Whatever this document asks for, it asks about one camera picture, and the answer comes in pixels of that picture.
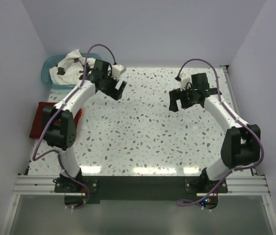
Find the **dark red t-shirt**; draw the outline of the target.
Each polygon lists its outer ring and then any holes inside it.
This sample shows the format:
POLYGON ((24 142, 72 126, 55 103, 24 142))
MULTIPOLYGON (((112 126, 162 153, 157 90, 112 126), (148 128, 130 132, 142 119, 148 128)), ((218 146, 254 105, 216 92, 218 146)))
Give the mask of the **dark red t-shirt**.
MULTIPOLYGON (((38 140, 40 138, 40 135, 41 135, 42 131, 43 131, 43 127, 42 127, 43 108, 48 107, 48 106, 52 107, 55 104, 56 104, 55 102, 39 102, 37 110, 36 110, 36 115, 34 117, 32 127, 31 127, 31 131, 30 131, 30 134, 29 134, 29 137, 31 139, 38 140)), ((75 127, 76 127, 76 130, 77 130, 78 123, 76 121, 74 121, 74 123, 75 123, 75 127)))

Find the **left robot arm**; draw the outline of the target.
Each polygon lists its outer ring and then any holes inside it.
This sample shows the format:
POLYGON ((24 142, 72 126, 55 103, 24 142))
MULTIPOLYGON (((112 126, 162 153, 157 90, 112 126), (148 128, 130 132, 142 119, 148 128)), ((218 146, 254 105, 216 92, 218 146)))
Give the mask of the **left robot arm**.
POLYGON ((51 152, 57 154, 61 168, 60 176, 54 180, 55 192, 87 193, 89 190, 82 182, 81 168, 77 163, 73 149, 77 137, 74 118, 86 101, 97 91, 114 100, 122 97, 126 82, 120 76, 126 68, 120 64, 90 58, 87 60, 86 75, 75 87, 54 106, 43 108, 43 139, 51 147, 51 152))

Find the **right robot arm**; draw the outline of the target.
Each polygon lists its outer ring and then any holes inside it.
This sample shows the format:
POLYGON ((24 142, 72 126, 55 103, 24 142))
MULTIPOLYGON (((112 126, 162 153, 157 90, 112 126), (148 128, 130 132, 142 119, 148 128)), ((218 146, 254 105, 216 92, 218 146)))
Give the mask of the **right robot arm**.
POLYGON ((215 118, 225 133, 220 158, 204 168, 196 181, 189 183, 195 192, 210 191, 217 183, 224 181, 226 174, 260 161, 262 146, 259 143, 259 126, 240 119, 223 99, 219 87, 210 87, 206 73, 177 75, 175 79, 180 87, 169 92, 169 110, 177 112, 178 101, 182 109, 200 105, 215 118))

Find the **stray thing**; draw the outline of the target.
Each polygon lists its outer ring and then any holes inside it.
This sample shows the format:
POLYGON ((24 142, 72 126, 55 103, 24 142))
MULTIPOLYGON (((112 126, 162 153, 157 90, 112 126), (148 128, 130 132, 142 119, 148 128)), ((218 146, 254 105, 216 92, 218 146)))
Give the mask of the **stray thing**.
POLYGON ((82 109, 79 109, 79 111, 76 113, 74 120, 78 123, 80 118, 82 117, 82 109))

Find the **white t-shirt with black print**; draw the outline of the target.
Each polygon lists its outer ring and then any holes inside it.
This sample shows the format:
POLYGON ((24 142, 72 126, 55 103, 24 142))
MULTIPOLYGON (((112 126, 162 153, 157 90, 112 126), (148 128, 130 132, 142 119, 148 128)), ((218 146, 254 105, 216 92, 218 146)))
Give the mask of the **white t-shirt with black print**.
POLYGON ((78 49, 68 53, 57 65, 49 69, 53 84, 60 86, 76 85, 83 78, 85 57, 78 49))

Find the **teal plastic basket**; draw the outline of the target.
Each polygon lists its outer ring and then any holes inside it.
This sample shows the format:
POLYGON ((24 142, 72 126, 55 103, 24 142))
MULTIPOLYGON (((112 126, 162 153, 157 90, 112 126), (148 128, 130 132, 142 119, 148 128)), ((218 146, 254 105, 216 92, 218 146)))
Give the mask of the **teal plastic basket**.
POLYGON ((66 57, 65 54, 60 54, 60 55, 54 55, 49 57, 48 59, 45 60, 42 70, 41 70, 41 82, 43 85, 56 89, 56 90, 63 90, 63 89, 72 89, 74 85, 57 85, 54 84, 51 80, 49 70, 56 66, 61 60, 63 60, 66 57))

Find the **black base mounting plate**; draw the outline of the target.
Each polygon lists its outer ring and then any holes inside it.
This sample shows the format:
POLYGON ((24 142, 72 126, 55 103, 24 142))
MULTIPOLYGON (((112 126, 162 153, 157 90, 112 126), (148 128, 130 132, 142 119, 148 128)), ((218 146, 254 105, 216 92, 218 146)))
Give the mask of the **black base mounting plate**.
POLYGON ((99 204, 103 200, 117 200, 174 201, 179 207, 197 205, 204 209, 215 208, 218 204, 218 196, 229 191, 227 182, 217 183, 210 191, 195 192, 189 183, 196 181, 198 177, 82 176, 82 182, 86 184, 89 192, 55 192, 55 189, 54 192, 64 194, 65 205, 77 207, 99 204))

